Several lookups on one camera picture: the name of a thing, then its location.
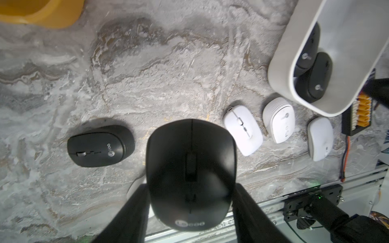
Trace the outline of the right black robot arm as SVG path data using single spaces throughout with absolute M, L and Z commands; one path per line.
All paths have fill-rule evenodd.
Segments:
M 313 197 L 305 211 L 330 232 L 333 243 L 387 243 L 389 230 L 375 220 L 355 214 L 349 216 L 330 200 Z

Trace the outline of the yellow plastic bin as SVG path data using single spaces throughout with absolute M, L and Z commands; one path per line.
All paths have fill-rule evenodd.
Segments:
M 84 0 L 1 1 L 1 22 L 61 29 L 80 17 Z

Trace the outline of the black orange connector board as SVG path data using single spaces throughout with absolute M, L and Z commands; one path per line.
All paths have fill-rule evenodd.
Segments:
M 363 91 L 342 114 L 341 132 L 353 136 L 371 126 L 372 98 Z

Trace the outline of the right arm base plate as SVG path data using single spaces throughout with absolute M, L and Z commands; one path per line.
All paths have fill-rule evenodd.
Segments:
M 305 190 L 286 195 L 284 198 L 284 208 L 282 210 L 286 222 L 294 221 L 306 216 L 311 217 L 307 209 L 316 198 L 328 199 L 336 206 L 339 204 L 343 187 L 334 184 L 326 187 L 315 186 Z

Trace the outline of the black mouse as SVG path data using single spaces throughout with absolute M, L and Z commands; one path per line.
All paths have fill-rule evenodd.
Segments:
M 232 203 L 236 143 L 224 128 L 183 119 L 157 128 L 146 148 L 146 181 L 154 215 L 179 231 L 219 225 Z
M 121 125 L 110 125 L 72 136 L 67 152 L 75 164 L 85 168 L 117 164 L 135 151 L 131 131 Z
M 318 53 L 320 35 L 320 25 L 316 23 L 296 62 L 293 74 L 294 77 L 301 76 L 313 66 Z
M 332 69 L 331 57 L 326 52 L 319 52 L 312 68 L 297 78 L 297 94 L 308 103 L 321 99 L 328 88 Z

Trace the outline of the white mouse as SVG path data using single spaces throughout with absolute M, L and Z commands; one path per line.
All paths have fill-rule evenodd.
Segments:
M 309 154 L 314 162 L 326 158 L 333 148 L 334 132 L 330 120 L 317 117 L 308 124 Z
M 277 144 L 289 139 L 295 130 L 293 106 L 282 97 L 272 100 L 264 108 L 262 119 L 267 132 Z
M 247 107 L 237 105 L 230 108 L 223 118 L 223 123 L 243 156 L 252 155 L 262 146 L 261 129 Z

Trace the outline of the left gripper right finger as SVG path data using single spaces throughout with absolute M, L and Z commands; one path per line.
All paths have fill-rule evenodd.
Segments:
M 239 243 L 289 243 L 245 188 L 237 183 L 233 194 L 234 223 Z

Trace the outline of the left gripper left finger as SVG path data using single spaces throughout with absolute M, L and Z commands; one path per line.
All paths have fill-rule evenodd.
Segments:
M 92 242 L 143 243 L 150 210 L 150 193 L 140 185 L 111 223 Z

